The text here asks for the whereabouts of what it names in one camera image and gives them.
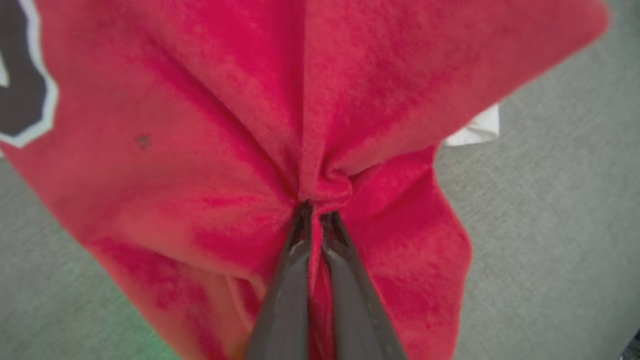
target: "gray carpet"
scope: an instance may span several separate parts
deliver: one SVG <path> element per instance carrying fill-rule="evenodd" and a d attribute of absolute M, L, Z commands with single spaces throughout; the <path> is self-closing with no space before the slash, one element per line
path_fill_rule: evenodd
<path fill-rule="evenodd" d="M 640 2 L 611 6 L 499 140 L 440 153 L 474 242 L 456 360 L 615 360 L 640 327 Z M 0 359 L 175 359 L 1 160 L 0 249 Z"/>

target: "red fabric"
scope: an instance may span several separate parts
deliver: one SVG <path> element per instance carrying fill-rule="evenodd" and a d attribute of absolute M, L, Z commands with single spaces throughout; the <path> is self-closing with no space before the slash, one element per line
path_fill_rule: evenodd
<path fill-rule="evenodd" d="M 306 199 L 342 213 L 410 359 L 450 359 L 470 245 L 436 147 L 606 23 L 593 0 L 36 5 L 54 129 L 1 148 L 184 359 L 246 341 Z"/>

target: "white fabric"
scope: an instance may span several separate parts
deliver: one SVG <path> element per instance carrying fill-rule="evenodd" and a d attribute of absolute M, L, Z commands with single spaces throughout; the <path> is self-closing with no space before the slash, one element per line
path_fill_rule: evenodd
<path fill-rule="evenodd" d="M 6 67 L 4 66 L 2 53 L 0 53 L 0 86 L 5 88 L 9 87 L 9 72 L 7 72 Z"/>
<path fill-rule="evenodd" d="M 471 145 L 495 140 L 500 135 L 498 104 L 476 115 L 467 126 L 444 140 L 446 146 Z"/>

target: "printed number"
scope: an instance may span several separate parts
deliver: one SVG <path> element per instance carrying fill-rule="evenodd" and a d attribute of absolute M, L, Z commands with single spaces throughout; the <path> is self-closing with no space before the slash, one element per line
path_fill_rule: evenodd
<path fill-rule="evenodd" d="M 47 132 L 57 99 L 33 0 L 0 0 L 0 140 L 21 147 Z"/>

